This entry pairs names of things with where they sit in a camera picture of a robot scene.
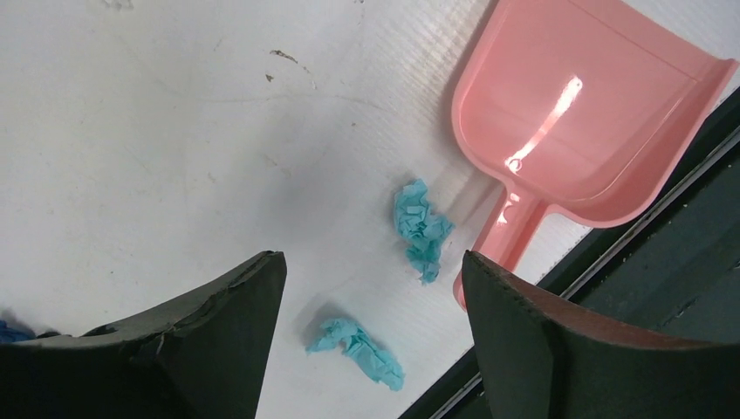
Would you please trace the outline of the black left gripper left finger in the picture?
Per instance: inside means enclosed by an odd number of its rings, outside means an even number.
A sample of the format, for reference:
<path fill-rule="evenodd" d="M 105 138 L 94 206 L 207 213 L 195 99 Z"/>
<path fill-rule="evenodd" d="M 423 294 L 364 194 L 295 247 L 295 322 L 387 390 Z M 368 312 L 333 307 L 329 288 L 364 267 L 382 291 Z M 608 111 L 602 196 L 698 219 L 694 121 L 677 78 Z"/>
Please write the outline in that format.
<path fill-rule="evenodd" d="M 264 251 L 80 336 L 1 346 L 4 418 L 252 418 L 287 277 Z"/>

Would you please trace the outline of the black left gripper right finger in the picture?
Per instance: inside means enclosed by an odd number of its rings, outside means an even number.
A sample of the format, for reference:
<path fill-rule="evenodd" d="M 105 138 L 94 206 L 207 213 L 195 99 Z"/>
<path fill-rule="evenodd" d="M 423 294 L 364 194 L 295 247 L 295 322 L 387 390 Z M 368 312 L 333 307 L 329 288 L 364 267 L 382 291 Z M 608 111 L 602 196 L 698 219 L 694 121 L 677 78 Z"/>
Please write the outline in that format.
<path fill-rule="evenodd" d="M 657 333 L 467 251 L 462 291 L 495 418 L 736 418 L 739 347 Z"/>

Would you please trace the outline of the pink plastic dustpan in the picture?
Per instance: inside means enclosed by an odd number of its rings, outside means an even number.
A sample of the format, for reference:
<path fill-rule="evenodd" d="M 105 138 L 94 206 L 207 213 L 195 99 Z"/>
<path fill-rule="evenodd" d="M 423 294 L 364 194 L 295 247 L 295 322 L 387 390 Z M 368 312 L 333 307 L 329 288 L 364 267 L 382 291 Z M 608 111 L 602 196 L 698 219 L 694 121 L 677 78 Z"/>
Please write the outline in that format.
<path fill-rule="evenodd" d="M 504 186 L 473 250 L 514 271 L 551 213 L 622 225 L 657 197 L 736 73 L 621 1 L 500 1 L 451 102 Z"/>

